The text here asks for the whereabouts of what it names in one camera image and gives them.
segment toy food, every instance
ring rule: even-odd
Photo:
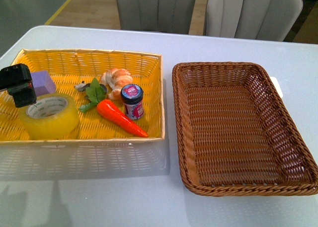
[[[105,93],[108,92],[107,88],[105,85],[103,84],[99,84],[100,87],[102,87],[105,91]],[[77,84],[77,85],[74,85],[74,88],[78,91],[78,92],[83,92],[86,90],[86,88],[90,87],[90,83],[85,83],[85,81],[83,80],[81,83]]]
[[[121,89],[122,101],[128,118],[140,119],[144,115],[143,89],[136,84],[128,84]]]
[[[109,84],[112,88],[111,93],[108,95],[108,98],[111,100],[120,100],[120,91],[121,89],[133,82],[133,78],[129,71],[126,69],[110,69],[108,72],[105,72],[99,79],[101,84]]]
[[[105,119],[119,125],[126,132],[142,138],[148,137],[148,134],[122,113],[111,100],[105,99],[99,102],[96,110]]]
[[[126,132],[146,138],[148,134],[142,130],[134,121],[129,119],[117,106],[109,99],[105,99],[105,90],[101,87],[96,78],[87,87],[86,93],[90,103],[81,105],[79,110],[86,112],[88,109],[97,105],[97,112],[105,119],[119,125]]]

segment carrot leaf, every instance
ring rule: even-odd
[[[91,102],[98,104],[103,99],[105,99],[105,91],[96,78],[92,80],[90,86],[86,88],[86,94]]]
[[[83,104],[79,107],[79,110],[80,110],[80,112],[85,113],[87,110],[89,110],[90,108],[92,108],[96,105],[97,105],[97,103],[94,103],[94,102],[90,102],[88,104]]]

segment jar label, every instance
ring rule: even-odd
[[[137,104],[125,104],[125,111],[128,118],[140,119],[144,115],[143,101]]]

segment packing tape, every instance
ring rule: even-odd
[[[58,139],[80,122],[74,99],[59,93],[37,97],[36,104],[20,108],[18,115],[33,140]]]

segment jar lid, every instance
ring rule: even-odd
[[[143,99],[144,91],[139,85],[128,84],[121,89],[120,95],[124,103],[136,104]]]

